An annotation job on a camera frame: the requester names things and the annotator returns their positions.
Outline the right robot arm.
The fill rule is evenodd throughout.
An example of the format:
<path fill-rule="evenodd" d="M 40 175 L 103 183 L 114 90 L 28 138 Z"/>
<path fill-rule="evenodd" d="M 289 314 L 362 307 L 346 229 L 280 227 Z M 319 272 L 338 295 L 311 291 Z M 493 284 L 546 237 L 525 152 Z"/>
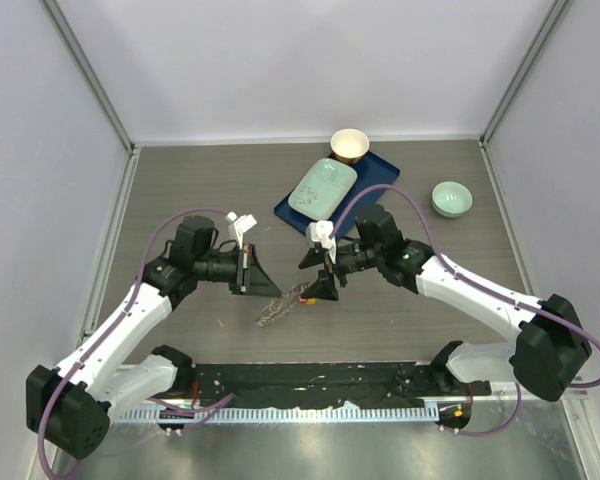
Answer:
<path fill-rule="evenodd" d="M 404 237 L 380 205 L 362 208 L 355 225 L 357 237 L 340 245 L 332 222 L 309 224 L 310 249 L 299 266 L 320 270 L 304 298 L 336 301 L 348 275 L 376 270 L 389 284 L 450 305 L 503 337 L 496 344 L 453 342 L 440 351 L 441 364 L 431 371 L 440 393 L 455 394 L 473 381 L 516 381 L 555 402 L 591 356 L 589 341 L 578 332 L 575 308 L 564 297 L 522 294 L 437 256 L 430 245 Z"/>

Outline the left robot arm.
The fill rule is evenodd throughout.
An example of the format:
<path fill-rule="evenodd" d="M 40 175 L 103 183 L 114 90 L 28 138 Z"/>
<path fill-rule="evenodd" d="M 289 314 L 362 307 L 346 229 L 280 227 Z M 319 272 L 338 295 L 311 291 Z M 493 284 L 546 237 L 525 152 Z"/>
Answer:
<path fill-rule="evenodd" d="M 52 368 L 36 366 L 25 383 L 26 425 L 41 444 L 76 460 L 94 453 L 119 415 L 158 394 L 185 397 L 194 383 L 193 360 L 167 345 L 122 373 L 123 361 L 201 282 L 222 283 L 234 295 L 274 298 L 281 291 L 245 239 L 257 221 L 226 214 L 228 244 L 205 209 L 176 216 L 173 239 L 159 256 L 143 256 L 128 293 L 110 316 Z"/>

